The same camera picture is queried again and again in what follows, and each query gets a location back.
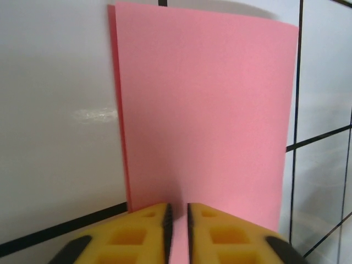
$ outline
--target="white tile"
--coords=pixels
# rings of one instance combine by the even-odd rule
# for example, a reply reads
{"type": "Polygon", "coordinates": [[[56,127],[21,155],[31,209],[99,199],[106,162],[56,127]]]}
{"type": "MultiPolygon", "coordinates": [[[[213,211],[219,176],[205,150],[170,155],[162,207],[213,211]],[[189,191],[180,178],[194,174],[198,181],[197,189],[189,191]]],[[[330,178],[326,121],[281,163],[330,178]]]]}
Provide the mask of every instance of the white tile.
{"type": "Polygon", "coordinates": [[[0,1],[0,243],[125,201],[108,2],[0,1]]]}
{"type": "Polygon", "coordinates": [[[282,184],[282,204],[280,212],[279,233],[289,240],[291,191],[292,191],[292,158],[293,152],[286,153],[285,170],[282,184]]]}
{"type": "Polygon", "coordinates": [[[293,245],[301,254],[340,222],[348,135],[297,149],[293,245]]]}
{"type": "Polygon", "coordinates": [[[298,140],[349,124],[352,12],[333,1],[304,2],[298,140]]]}
{"type": "Polygon", "coordinates": [[[310,264],[336,264],[340,230],[337,228],[306,258],[310,264]]]}
{"type": "Polygon", "coordinates": [[[350,212],[352,212],[352,145],[350,145],[350,153],[349,153],[349,159],[348,159],[348,170],[347,170],[347,178],[346,178],[346,193],[345,193],[345,204],[344,204],[343,217],[346,217],[350,212]]]}
{"type": "Polygon", "coordinates": [[[107,220],[95,223],[85,228],[78,229],[76,231],[58,236],[46,242],[37,244],[27,249],[15,252],[11,255],[0,258],[0,264],[48,264],[49,261],[60,251],[60,249],[74,239],[76,235],[85,229],[94,227],[98,224],[105,223],[117,217],[112,217],[107,220]]]}
{"type": "Polygon", "coordinates": [[[352,217],[342,224],[340,264],[352,263],[352,217]]]}

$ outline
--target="pink paper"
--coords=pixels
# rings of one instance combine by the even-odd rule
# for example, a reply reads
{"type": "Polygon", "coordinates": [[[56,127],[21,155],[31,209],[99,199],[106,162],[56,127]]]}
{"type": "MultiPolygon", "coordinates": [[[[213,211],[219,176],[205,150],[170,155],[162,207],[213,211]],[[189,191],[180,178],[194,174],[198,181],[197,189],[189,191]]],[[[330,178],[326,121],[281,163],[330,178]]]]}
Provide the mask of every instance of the pink paper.
{"type": "Polygon", "coordinates": [[[298,29],[152,5],[115,9],[130,209],[174,205],[174,264],[188,262],[187,202],[277,230],[298,29]]]}

